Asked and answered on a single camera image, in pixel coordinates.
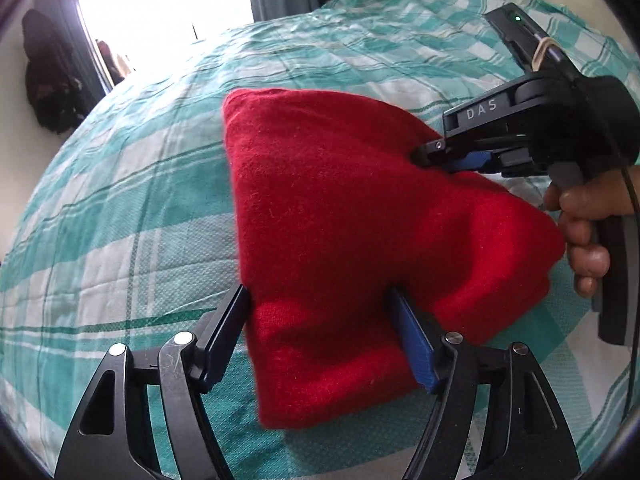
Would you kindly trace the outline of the person's right hand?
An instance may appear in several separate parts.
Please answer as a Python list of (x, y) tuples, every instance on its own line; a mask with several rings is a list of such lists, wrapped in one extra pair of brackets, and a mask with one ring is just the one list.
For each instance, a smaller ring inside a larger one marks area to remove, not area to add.
[(552, 182), (544, 193), (544, 206), (560, 212), (558, 226), (574, 271), (574, 289), (581, 297), (593, 297), (611, 265), (608, 250), (594, 241), (594, 226), (608, 217), (634, 213), (622, 172), (611, 170), (565, 191)]

